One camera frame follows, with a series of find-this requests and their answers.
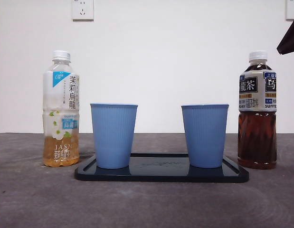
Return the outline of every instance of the table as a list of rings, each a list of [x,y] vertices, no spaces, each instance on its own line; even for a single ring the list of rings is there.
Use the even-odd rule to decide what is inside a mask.
[[[42,134],[0,133],[0,228],[294,228],[294,134],[277,143],[277,167],[246,183],[89,182],[42,164]],[[79,149],[94,154],[92,134]],[[186,152],[185,136],[135,134],[133,152]],[[236,134],[224,154],[237,160]]]

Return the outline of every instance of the black tray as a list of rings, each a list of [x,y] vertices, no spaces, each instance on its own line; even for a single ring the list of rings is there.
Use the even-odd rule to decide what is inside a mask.
[[[75,178],[81,181],[243,183],[249,180],[249,173],[225,156],[221,167],[204,169],[189,165],[185,153],[131,153],[129,166],[121,169],[99,168],[92,156],[79,164]]]

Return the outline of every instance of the bottle label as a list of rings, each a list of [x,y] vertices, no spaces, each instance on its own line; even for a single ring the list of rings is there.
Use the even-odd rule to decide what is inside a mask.
[[[276,112],[276,73],[252,70],[240,75],[239,111]]]
[[[78,135],[79,77],[64,71],[48,71],[43,81],[44,133],[57,140]]]

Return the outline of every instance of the bottle cap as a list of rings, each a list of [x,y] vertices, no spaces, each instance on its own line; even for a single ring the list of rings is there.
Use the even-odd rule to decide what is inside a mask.
[[[70,53],[67,51],[61,51],[61,50],[56,50],[53,51],[53,60],[66,60],[71,62],[71,56]]]
[[[249,61],[255,59],[268,59],[267,51],[253,51],[249,53]]]

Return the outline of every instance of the electrical outlet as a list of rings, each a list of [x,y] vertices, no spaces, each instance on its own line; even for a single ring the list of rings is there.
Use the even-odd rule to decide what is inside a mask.
[[[73,20],[94,20],[94,0],[73,0]]]
[[[294,19],[294,0],[286,0],[286,20]]]

